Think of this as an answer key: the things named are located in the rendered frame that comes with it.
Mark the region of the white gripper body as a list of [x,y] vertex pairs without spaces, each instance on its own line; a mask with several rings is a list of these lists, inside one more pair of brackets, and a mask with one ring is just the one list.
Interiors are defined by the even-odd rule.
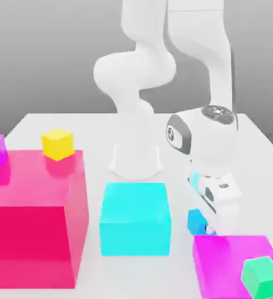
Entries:
[[234,234],[240,215],[241,190],[234,176],[222,177],[191,173],[188,182],[195,191],[194,209],[199,209],[216,234]]

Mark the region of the small blue cube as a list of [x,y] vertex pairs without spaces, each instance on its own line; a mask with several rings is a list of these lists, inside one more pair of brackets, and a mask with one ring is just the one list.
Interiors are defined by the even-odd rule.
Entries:
[[199,209],[188,211],[188,230],[192,235],[206,235],[208,222]]

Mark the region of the small green cube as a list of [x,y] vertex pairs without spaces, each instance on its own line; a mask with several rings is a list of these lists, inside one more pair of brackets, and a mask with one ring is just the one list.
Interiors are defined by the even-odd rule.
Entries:
[[241,282],[252,299],[273,298],[273,260],[269,256],[246,259]]

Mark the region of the small yellow cube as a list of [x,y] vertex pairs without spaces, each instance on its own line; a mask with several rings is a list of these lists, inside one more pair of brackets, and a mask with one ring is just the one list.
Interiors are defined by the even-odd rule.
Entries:
[[43,154],[54,160],[60,161],[75,153],[73,134],[55,129],[42,134]]

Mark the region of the large magenta box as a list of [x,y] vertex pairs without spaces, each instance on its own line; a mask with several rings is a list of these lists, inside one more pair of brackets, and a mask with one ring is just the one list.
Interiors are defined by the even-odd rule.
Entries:
[[273,261],[273,247],[260,235],[196,235],[192,255],[202,299],[253,299],[241,281],[244,261]]

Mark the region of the large cyan box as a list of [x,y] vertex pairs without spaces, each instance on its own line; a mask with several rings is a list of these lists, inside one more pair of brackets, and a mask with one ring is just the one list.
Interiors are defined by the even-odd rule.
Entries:
[[107,183],[99,218],[103,256],[168,256],[171,213],[164,183]]

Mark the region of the large pink box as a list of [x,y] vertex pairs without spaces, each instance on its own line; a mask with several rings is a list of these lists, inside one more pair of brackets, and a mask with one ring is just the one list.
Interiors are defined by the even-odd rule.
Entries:
[[74,288],[89,223],[81,150],[10,150],[0,166],[0,288]]

